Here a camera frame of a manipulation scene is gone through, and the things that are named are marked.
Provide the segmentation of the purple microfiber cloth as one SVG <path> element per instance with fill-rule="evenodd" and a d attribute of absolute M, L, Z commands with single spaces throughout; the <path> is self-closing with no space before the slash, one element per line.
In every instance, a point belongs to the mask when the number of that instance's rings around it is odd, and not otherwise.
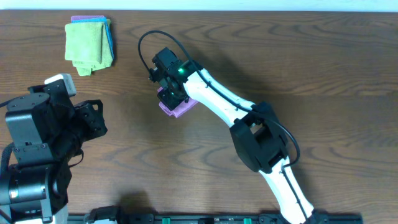
<path fill-rule="evenodd" d="M 189 98 L 186 102 L 181 96 L 175 95 L 169 89 L 164 90 L 162 87 L 157 90 L 157 96 L 160 100 L 159 106 L 163 112 L 176 118 L 192 109 L 198 103 L 197 100 L 192 98 Z"/>

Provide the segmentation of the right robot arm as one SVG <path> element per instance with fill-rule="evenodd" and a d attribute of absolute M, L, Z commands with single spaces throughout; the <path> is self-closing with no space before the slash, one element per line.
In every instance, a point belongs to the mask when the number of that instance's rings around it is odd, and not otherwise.
<path fill-rule="evenodd" d="M 196 61 L 183 62 L 164 48 L 152 59 L 150 80 L 165 113 L 178 118 L 201 103 L 229 127 L 238 157 L 263 176 L 289 223 L 312 223 L 313 205 L 305 198 L 291 169 L 287 142 L 292 135 L 267 103 L 245 100 L 218 83 Z"/>

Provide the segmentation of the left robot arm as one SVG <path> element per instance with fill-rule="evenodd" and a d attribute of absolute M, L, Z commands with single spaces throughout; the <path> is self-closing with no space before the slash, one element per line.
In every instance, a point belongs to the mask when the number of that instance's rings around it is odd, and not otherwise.
<path fill-rule="evenodd" d="M 74 105 L 76 91 L 64 74 L 28 90 L 6 105 L 12 143 L 1 156 L 1 223 L 60 223 L 68 213 L 70 159 L 108 130 L 103 103 Z"/>

